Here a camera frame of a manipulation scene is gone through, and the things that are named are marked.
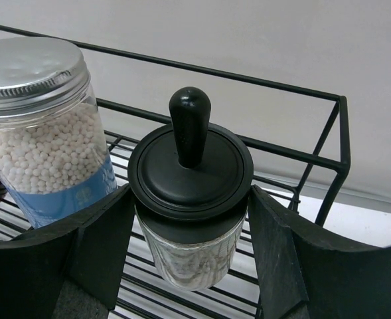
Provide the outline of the white bottle blue label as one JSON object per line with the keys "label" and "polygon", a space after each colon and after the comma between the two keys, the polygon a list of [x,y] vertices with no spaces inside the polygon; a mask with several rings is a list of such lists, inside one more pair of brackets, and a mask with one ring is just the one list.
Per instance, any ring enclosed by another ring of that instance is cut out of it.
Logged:
{"label": "white bottle blue label", "polygon": [[116,190],[90,72],[76,45],[0,40],[0,180],[34,228]]}

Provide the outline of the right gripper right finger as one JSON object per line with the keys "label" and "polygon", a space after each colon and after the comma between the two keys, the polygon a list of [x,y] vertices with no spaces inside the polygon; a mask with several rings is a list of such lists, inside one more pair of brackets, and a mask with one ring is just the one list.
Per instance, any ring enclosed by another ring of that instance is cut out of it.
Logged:
{"label": "right gripper right finger", "polygon": [[258,186],[248,212],[264,318],[391,318],[391,246],[332,233]]}

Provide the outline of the black cap pellet bottle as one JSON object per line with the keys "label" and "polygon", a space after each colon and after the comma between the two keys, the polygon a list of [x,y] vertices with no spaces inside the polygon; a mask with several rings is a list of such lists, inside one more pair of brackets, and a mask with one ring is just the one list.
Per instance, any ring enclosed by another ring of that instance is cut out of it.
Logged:
{"label": "black cap pellet bottle", "polygon": [[134,148],[127,178],[133,207],[161,277],[188,291],[228,273],[248,212],[254,163],[234,133],[210,122],[199,88],[177,90],[171,123]]}

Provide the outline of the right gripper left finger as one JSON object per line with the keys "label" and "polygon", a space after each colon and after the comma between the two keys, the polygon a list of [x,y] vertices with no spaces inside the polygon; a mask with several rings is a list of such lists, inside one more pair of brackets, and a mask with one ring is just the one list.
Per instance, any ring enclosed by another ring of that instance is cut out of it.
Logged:
{"label": "right gripper left finger", "polygon": [[0,241],[0,318],[107,318],[133,226],[120,187],[45,227]]}

